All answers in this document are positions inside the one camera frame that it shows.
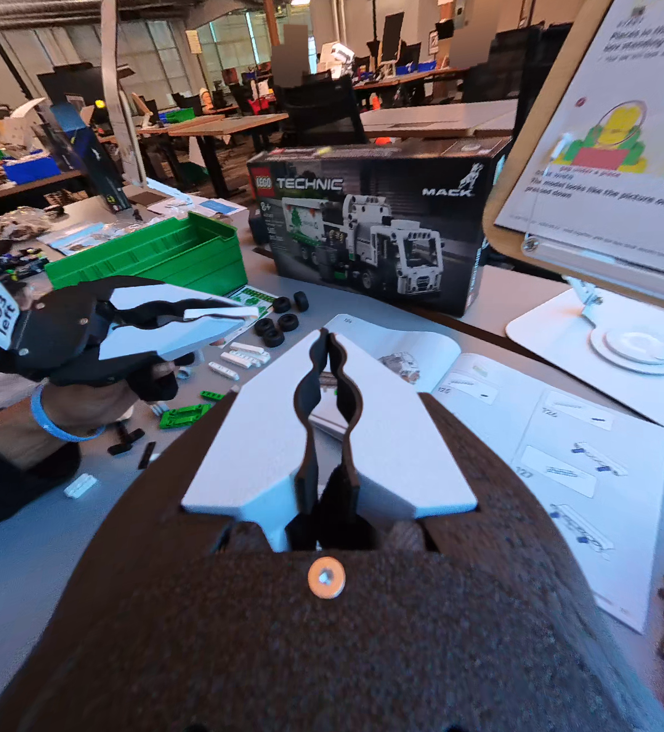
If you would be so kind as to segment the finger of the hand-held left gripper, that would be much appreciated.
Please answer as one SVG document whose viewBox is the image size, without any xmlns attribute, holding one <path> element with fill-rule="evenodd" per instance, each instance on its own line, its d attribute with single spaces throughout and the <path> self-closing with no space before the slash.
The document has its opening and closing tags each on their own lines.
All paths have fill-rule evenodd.
<svg viewBox="0 0 664 732">
<path fill-rule="evenodd" d="M 117 311 L 133 312 L 144 308 L 148 318 L 166 316 L 183 319 L 186 309 L 203 307 L 241 307 L 232 299 L 210 296 L 170 284 L 144 285 L 117 288 L 109 297 Z"/>
<path fill-rule="evenodd" d="M 245 324 L 245 318 L 199 316 L 188 321 L 170 321 L 157 328 L 117 326 L 99 348 L 99 360 L 107 361 L 141 353 L 160 357 L 192 352 L 202 343 L 217 340 Z"/>
</svg>

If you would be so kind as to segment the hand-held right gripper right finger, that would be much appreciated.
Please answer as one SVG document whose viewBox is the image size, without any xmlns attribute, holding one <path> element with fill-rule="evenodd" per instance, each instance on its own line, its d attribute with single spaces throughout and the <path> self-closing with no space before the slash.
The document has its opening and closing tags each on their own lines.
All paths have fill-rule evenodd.
<svg viewBox="0 0 664 732">
<path fill-rule="evenodd" d="M 355 411 L 343 454 L 359 490 L 354 512 L 377 528 L 473 511 L 478 502 L 420 394 L 342 334 L 338 373 L 353 386 Z"/>
</svg>

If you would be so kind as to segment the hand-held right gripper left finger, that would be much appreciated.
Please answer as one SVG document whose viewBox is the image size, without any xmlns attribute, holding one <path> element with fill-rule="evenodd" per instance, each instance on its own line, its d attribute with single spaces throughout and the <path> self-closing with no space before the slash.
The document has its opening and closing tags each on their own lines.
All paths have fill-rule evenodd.
<svg viewBox="0 0 664 732">
<path fill-rule="evenodd" d="M 190 513 L 255 523 L 275 552 L 287 526 L 318 501 L 318 460 L 309 416 L 321 400 L 329 331 L 319 329 L 245 384 L 181 500 Z"/>
</svg>

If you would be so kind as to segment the thin white lego plate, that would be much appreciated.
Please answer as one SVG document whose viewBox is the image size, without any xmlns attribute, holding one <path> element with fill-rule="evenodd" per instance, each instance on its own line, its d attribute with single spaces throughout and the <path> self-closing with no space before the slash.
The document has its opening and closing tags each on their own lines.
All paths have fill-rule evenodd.
<svg viewBox="0 0 664 732">
<path fill-rule="evenodd" d="M 241 307 L 203 307 L 186 309 L 183 313 L 183 319 L 190 321 L 202 317 L 229 319 L 234 321 L 255 320 L 260 316 L 260 312 L 255 306 Z"/>
</svg>

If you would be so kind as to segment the person's left forearm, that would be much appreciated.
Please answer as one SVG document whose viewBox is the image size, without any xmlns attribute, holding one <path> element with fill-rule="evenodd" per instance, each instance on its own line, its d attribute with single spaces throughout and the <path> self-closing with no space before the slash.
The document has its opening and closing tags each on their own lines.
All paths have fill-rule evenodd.
<svg viewBox="0 0 664 732">
<path fill-rule="evenodd" d="M 75 477 L 80 444 L 45 433 L 31 416 L 30 397 L 0 409 L 0 523 Z"/>
</svg>

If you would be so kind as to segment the lego instruction booklet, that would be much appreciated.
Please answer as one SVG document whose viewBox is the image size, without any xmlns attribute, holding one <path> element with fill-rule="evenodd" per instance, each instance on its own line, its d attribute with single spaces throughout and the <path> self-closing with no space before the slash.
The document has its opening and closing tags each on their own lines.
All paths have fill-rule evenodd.
<svg viewBox="0 0 664 732">
<path fill-rule="evenodd" d="M 327 322 L 433 395 L 506 462 L 555 522 L 597 605 L 645 630 L 664 498 L 664 428 L 463 352 L 451 338 L 348 314 Z"/>
</svg>

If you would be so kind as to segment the black lego set box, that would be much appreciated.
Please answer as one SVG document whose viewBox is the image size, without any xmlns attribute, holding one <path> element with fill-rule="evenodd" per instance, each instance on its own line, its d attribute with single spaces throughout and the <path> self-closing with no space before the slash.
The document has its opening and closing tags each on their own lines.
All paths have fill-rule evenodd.
<svg viewBox="0 0 664 732">
<path fill-rule="evenodd" d="M 460 318 L 509 137 L 284 148 L 248 161 L 279 276 Z"/>
</svg>

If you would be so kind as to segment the person's left hand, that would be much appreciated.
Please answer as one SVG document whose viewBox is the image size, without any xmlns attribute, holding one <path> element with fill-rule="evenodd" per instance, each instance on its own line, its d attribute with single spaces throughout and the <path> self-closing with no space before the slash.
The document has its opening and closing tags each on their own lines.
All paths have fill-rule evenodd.
<svg viewBox="0 0 664 732">
<path fill-rule="evenodd" d="M 126 380 L 105 387 L 59 387 L 48 382 L 39 397 L 42 413 L 52 425 L 81 438 L 97 435 L 101 428 L 117 422 L 139 401 L 140 397 Z"/>
</svg>

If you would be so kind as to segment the green plastic bin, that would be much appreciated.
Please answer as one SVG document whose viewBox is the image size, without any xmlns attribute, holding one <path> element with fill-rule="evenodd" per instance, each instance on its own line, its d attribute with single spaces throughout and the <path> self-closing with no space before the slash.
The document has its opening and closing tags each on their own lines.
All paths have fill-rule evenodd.
<svg viewBox="0 0 664 732">
<path fill-rule="evenodd" d="M 236 228 L 193 212 L 49 263 L 45 272 L 54 289 L 133 276 L 227 296 L 248 283 Z"/>
</svg>

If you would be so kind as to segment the green white sticker sheet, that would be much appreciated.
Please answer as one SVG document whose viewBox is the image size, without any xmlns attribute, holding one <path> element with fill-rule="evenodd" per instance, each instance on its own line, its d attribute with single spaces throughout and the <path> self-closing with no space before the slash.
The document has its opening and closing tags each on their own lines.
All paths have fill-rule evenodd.
<svg viewBox="0 0 664 732">
<path fill-rule="evenodd" d="M 239 325 L 234 331 L 227 333 L 225 336 L 225 340 L 229 342 L 235 340 L 241 334 L 245 333 L 245 331 L 250 329 L 258 319 L 267 317 L 272 311 L 273 301 L 277 297 L 278 295 L 271 294 L 267 291 L 254 288 L 249 285 L 237 288 L 236 290 L 228 293 L 227 298 L 232 299 L 233 301 L 244 307 L 256 307 L 258 310 L 258 314 L 250 320 L 247 320 L 243 324 Z"/>
</svg>

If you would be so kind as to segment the blue wristband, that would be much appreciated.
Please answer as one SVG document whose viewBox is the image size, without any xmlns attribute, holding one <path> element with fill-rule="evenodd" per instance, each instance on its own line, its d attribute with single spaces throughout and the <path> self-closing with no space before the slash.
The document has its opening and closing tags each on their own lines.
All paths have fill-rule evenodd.
<svg viewBox="0 0 664 732">
<path fill-rule="evenodd" d="M 44 392 L 45 384 L 40 384 L 33 392 L 30 397 L 30 412 L 31 416 L 35 420 L 35 423 L 47 434 L 60 439 L 66 443 L 80 444 L 87 441 L 92 441 L 101 436 L 105 430 L 106 425 L 101 425 L 86 435 L 75 435 L 70 432 L 66 432 L 61 427 L 53 423 L 53 420 L 48 416 L 44 410 L 42 403 L 42 397 Z"/>
</svg>

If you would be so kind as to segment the blue paper sheet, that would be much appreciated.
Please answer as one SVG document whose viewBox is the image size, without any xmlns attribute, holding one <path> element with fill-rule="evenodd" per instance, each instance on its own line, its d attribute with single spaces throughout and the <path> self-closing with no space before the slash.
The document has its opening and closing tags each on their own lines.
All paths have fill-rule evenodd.
<svg viewBox="0 0 664 732">
<path fill-rule="evenodd" d="M 202 200 L 198 200 L 194 206 L 194 211 L 206 217 L 236 219 L 247 215 L 248 209 L 245 206 L 236 205 L 222 198 L 203 198 Z"/>
</svg>

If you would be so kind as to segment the clear plastic bags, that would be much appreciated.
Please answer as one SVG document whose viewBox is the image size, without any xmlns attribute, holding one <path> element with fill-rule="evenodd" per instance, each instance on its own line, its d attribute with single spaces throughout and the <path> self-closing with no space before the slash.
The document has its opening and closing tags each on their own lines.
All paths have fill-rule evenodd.
<svg viewBox="0 0 664 732">
<path fill-rule="evenodd" d="M 44 210 L 30 206 L 0 215 L 0 242 L 25 242 L 51 231 L 53 219 Z"/>
</svg>

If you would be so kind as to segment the dark blue box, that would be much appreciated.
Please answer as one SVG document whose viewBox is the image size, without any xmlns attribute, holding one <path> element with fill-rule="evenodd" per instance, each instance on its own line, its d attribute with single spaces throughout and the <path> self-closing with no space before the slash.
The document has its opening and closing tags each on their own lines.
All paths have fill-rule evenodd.
<svg viewBox="0 0 664 732">
<path fill-rule="evenodd" d="M 40 121 L 36 135 L 58 168 L 79 170 L 112 212 L 129 210 L 132 206 L 115 164 L 80 113 L 70 103 L 53 105 L 45 97 L 34 111 Z"/>
</svg>

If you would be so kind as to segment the small blue bin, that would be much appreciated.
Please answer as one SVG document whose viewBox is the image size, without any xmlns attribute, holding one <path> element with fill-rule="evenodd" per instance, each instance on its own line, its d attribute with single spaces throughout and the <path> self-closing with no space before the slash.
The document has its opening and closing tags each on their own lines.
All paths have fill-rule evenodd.
<svg viewBox="0 0 664 732">
<path fill-rule="evenodd" d="M 6 178 L 16 185 L 30 184 L 61 175 L 56 161 L 44 152 L 15 160 L 3 159 L 2 167 Z"/>
</svg>

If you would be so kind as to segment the background wooden desk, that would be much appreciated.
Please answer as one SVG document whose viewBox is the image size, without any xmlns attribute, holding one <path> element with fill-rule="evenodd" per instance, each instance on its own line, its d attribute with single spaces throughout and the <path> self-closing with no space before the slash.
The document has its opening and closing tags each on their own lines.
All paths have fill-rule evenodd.
<svg viewBox="0 0 664 732">
<path fill-rule="evenodd" d="M 174 138 L 197 138 L 199 151 L 209 172 L 216 197 L 229 198 L 238 193 L 239 190 L 228 188 L 212 140 L 227 135 L 247 133 L 252 137 L 255 154 L 259 154 L 268 147 L 269 142 L 265 139 L 268 133 L 271 133 L 273 128 L 277 128 L 281 122 L 286 121 L 288 118 L 289 115 L 286 112 L 223 119 L 218 115 L 211 115 L 169 124 L 165 127 L 138 129 L 137 134 L 143 137 L 168 135 Z"/>
</svg>

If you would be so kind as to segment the white curved stand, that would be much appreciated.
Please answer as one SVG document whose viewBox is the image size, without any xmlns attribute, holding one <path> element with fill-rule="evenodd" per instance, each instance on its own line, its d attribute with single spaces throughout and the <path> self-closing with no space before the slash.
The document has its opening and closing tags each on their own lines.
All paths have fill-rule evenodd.
<svg viewBox="0 0 664 732">
<path fill-rule="evenodd" d="M 104 101 L 116 139 L 123 178 L 128 185 L 144 187 L 146 173 L 126 95 L 121 91 L 117 64 L 117 1 L 100 2 L 101 78 Z"/>
</svg>

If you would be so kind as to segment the dark office chair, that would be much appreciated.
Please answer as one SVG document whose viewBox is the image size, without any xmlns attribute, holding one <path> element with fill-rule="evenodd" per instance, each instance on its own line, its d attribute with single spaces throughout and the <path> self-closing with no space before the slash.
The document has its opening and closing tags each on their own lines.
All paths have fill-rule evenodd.
<svg viewBox="0 0 664 732">
<path fill-rule="evenodd" d="M 282 147 L 369 144 L 349 75 L 276 87 L 275 94 L 279 108 L 287 114 Z"/>
</svg>

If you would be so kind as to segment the instruction sign on stand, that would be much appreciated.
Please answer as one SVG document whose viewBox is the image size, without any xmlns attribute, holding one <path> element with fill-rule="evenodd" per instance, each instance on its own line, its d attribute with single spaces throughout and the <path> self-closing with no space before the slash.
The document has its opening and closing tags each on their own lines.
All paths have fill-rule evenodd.
<svg viewBox="0 0 664 732">
<path fill-rule="evenodd" d="M 483 224 L 570 286 L 510 339 L 664 427 L 664 1 L 584 3 Z"/>
</svg>

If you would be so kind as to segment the white desk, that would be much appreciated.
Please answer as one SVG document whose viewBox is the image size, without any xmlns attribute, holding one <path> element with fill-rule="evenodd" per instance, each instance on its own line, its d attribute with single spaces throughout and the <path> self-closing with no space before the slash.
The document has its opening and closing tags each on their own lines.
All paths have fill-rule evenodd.
<svg viewBox="0 0 664 732">
<path fill-rule="evenodd" d="M 432 139 L 510 136 L 518 101 L 379 109 L 361 114 L 368 138 Z"/>
</svg>

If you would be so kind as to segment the green lego frame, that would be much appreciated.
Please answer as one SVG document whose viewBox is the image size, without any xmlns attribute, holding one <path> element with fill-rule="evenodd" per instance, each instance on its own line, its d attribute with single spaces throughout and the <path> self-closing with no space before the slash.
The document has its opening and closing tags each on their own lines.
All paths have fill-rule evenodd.
<svg viewBox="0 0 664 732">
<path fill-rule="evenodd" d="M 167 409 L 160 418 L 159 429 L 174 430 L 190 427 L 211 409 L 212 405 L 210 403 Z"/>
</svg>

